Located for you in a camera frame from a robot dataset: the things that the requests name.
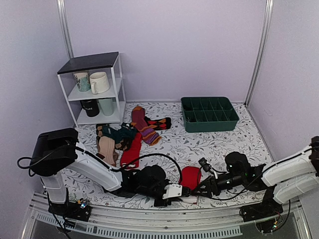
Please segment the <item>shelf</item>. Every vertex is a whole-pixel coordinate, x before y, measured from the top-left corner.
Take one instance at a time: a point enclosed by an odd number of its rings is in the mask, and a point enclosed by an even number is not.
[[[113,87],[113,81],[112,79],[109,79],[109,83],[110,83],[110,88],[103,93],[99,93],[94,95],[92,93],[91,90],[88,90],[86,92],[81,92],[79,91],[79,88],[77,87],[77,85],[75,85],[71,91],[71,93],[68,96],[68,101],[80,101],[80,100],[89,100],[89,99],[102,99],[102,98],[112,98],[112,97],[116,97],[121,89],[121,85],[122,85],[122,80],[123,78],[115,78],[115,82],[116,82],[116,90],[117,92],[114,92],[114,87]]]
[[[78,124],[97,124],[97,123],[120,123],[121,119],[118,115],[118,110],[116,102],[114,104],[114,113],[111,116],[105,116],[102,111],[95,117],[88,117],[84,109],[81,110],[79,118],[77,120]],[[120,101],[120,113],[121,118],[124,116],[126,102]]]
[[[71,72],[114,67],[118,57],[118,52],[74,57],[70,59],[57,74],[61,75]]]

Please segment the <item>white mug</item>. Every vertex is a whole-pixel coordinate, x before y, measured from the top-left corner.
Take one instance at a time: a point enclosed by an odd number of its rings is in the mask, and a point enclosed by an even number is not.
[[[91,90],[94,95],[106,92],[110,88],[105,72],[95,72],[90,75]]]

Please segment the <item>cup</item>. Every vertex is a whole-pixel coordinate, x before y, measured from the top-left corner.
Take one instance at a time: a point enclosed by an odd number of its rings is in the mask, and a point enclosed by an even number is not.
[[[112,98],[99,99],[99,104],[102,110],[102,113],[105,116],[111,116],[114,112],[113,100]]]
[[[95,72],[90,75],[91,90],[94,95],[106,92],[110,88],[105,72]]]
[[[80,102],[88,117],[94,117],[100,113],[97,100],[82,100]]]
[[[74,73],[73,76],[74,76],[76,85],[79,88],[79,91],[85,92],[91,89],[88,71],[77,72],[77,73]]]

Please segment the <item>white wall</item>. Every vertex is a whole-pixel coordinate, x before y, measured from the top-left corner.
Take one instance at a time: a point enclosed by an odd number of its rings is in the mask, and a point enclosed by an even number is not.
[[[319,135],[319,1],[274,1],[273,17],[250,110],[272,155],[286,157]],[[319,190],[301,197],[319,238]]]
[[[41,189],[16,161],[40,133],[73,121],[56,77],[68,60],[56,1],[0,1],[0,30],[0,238],[16,239]]]
[[[75,56],[120,51],[128,100],[245,100],[265,0],[68,0]]]

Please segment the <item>leaf pattern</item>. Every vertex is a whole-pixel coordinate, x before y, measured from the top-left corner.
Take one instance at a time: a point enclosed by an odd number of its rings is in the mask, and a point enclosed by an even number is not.
[[[164,117],[171,117],[172,119],[170,129],[158,131],[162,136],[158,144],[149,146],[144,142],[142,143],[140,155],[154,152],[167,154],[175,158],[181,168],[186,166],[198,167],[198,160],[205,157],[216,169],[225,170],[224,158],[233,151],[245,153],[253,166],[271,162],[256,126],[242,104],[234,104],[240,120],[233,131],[205,133],[187,133],[185,131],[180,103],[129,103],[126,106],[125,122],[131,121],[132,109],[137,105],[145,108],[147,117],[151,119]],[[111,124],[111,126],[119,128],[118,124]],[[82,125],[76,129],[79,131],[79,139],[84,142],[87,150],[97,153],[95,125]],[[178,182],[179,174],[177,168],[166,158],[155,156],[140,160],[140,168],[155,164],[165,170],[166,177],[171,182]],[[216,201],[198,197],[196,205],[172,202],[172,205],[166,208],[155,208],[153,207],[154,200],[152,198],[143,195],[122,198],[111,193],[104,193],[99,184],[77,172],[65,169],[62,176],[65,185],[69,189],[71,200],[86,198],[92,204],[111,207],[153,210],[215,208],[261,201],[264,195],[264,192],[246,192],[229,201]],[[208,174],[203,172],[202,179],[207,176]],[[230,191],[239,192],[242,188],[242,186],[239,186]],[[234,195],[223,191],[219,198],[230,198],[232,196]]]

